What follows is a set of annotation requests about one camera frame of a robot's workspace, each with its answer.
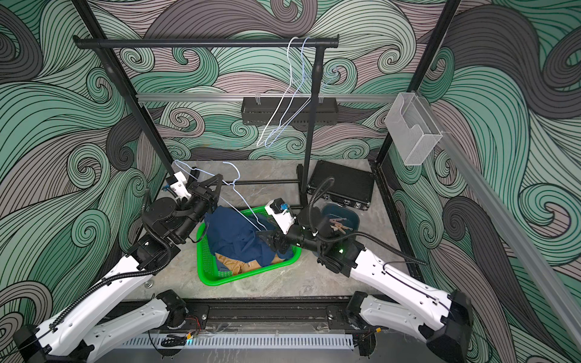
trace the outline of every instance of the wave pattern wallpaper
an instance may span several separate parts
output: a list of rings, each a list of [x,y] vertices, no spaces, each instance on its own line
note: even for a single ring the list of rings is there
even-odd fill
[[[470,0],[463,9],[486,0]],[[413,0],[137,0],[92,1],[107,37],[273,38],[334,37],[325,53],[326,93],[393,94],[405,91],[424,52],[443,1]],[[283,48],[116,49],[138,92],[283,92],[289,66]],[[289,54],[294,85],[310,93],[314,49]],[[317,126],[314,159],[374,157],[385,138],[390,105],[340,105],[339,123]],[[242,124],[240,103],[151,102],[168,148],[177,159],[302,159],[306,133],[288,127],[270,148],[257,148],[264,127]],[[269,127],[268,135],[275,127]],[[119,137],[117,154],[132,138]]]
[[[581,302],[581,2],[497,0],[456,14],[421,92]],[[474,303],[473,362],[581,362],[558,318],[438,146],[389,150],[393,198],[427,283]]]
[[[0,1],[0,355],[117,263],[164,176],[139,131],[113,156],[132,118],[73,34],[69,0]]]

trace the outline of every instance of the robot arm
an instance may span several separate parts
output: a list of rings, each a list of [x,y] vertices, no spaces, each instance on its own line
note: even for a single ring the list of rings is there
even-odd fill
[[[447,362],[465,362],[473,321],[469,297],[460,291],[448,294],[406,275],[354,237],[325,243],[332,239],[317,235],[331,237],[333,232],[318,208],[311,208],[308,222],[307,208],[294,216],[285,205],[282,199],[267,204],[267,212],[280,227],[274,232],[259,232],[271,249],[284,253],[293,245],[316,251],[317,262],[327,269],[365,282],[397,302],[356,293],[347,312],[353,325],[361,329],[370,326],[395,329],[426,342],[430,350]],[[311,223],[316,226],[314,233]]]
[[[24,326],[14,334],[26,362],[92,362],[143,331],[164,324],[171,328],[183,324],[185,302],[168,290],[143,307],[96,326],[125,296],[167,265],[168,258],[171,261],[180,252],[177,244],[185,243],[184,238],[206,212],[216,209],[222,175],[198,182],[187,181],[179,172],[168,183],[174,197],[144,205],[141,218],[148,234],[91,288],[92,293],[39,326]]]

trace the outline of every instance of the gray floor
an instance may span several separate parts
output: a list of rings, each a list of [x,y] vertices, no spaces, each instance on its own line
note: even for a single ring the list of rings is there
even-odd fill
[[[370,170],[366,160],[333,160],[361,170]],[[296,178],[296,166],[301,161],[291,160],[244,160],[233,162],[240,170],[241,180],[250,179],[290,179]],[[235,169],[221,161],[197,161],[199,168],[213,174],[221,173],[226,180],[232,180],[238,175]],[[310,173],[315,165],[311,162]],[[265,205],[269,200],[278,197],[287,203],[299,204],[296,184],[282,185],[241,185],[236,189],[244,196],[251,206]],[[221,195],[234,206],[244,205],[240,197],[234,193],[231,186],[223,186]],[[158,197],[167,196],[162,192]],[[317,206],[327,202],[319,201]],[[371,207],[367,211],[358,211],[360,217],[359,230],[368,232],[384,242],[399,248],[392,226],[383,206],[381,195],[375,185]],[[402,259],[373,242],[358,238],[375,254],[385,261],[402,261]],[[216,297],[259,297],[259,296],[330,296],[351,295],[354,291],[377,293],[368,285],[337,275],[317,264],[317,259],[310,251],[303,251],[294,264],[250,276],[221,286],[206,286],[198,278],[196,270],[196,246],[193,243],[180,245],[181,253],[171,264],[153,278],[154,285],[150,289],[143,286],[135,289],[127,299],[149,299],[152,294],[158,294],[167,289],[173,289],[182,298],[216,298]],[[407,273],[404,264],[395,267]]]

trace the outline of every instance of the green plastic basket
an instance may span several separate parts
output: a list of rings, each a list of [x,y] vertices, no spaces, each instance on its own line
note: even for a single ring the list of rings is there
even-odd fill
[[[264,207],[256,207],[252,208],[252,210],[255,213],[268,215]],[[252,215],[250,209],[246,209],[241,212],[244,215]],[[196,239],[200,239],[205,229],[206,225],[204,223],[200,224]],[[216,266],[216,257],[212,256],[212,254],[210,253],[210,248],[208,247],[208,240],[206,236],[204,236],[204,238],[202,238],[202,240],[198,242],[198,276],[200,277],[200,280],[208,286],[222,285],[223,283],[240,280],[249,276],[254,276],[266,271],[270,271],[275,268],[293,264],[300,257],[301,248],[292,246],[292,251],[294,256],[290,260],[286,260],[278,264],[261,267],[253,271],[248,271],[243,274],[232,276],[231,271],[218,271],[218,267]]]

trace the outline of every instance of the metal rail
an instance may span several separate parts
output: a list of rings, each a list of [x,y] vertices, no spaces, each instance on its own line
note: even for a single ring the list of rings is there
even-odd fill
[[[244,97],[282,97],[280,92],[267,94],[219,94],[210,92],[151,92],[137,94],[139,102],[242,102]],[[295,97],[305,98],[311,94],[296,94]],[[393,103],[397,94],[373,95],[373,94],[319,94],[322,98],[335,98],[337,102],[361,102],[361,103]]]
[[[80,49],[112,49],[112,48],[286,48],[290,39],[80,39],[75,41]],[[291,48],[301,48],[304,39],[295,39]],[[336,38],[310,38],[304,46],[312,48],[337,48],[339,36]]]

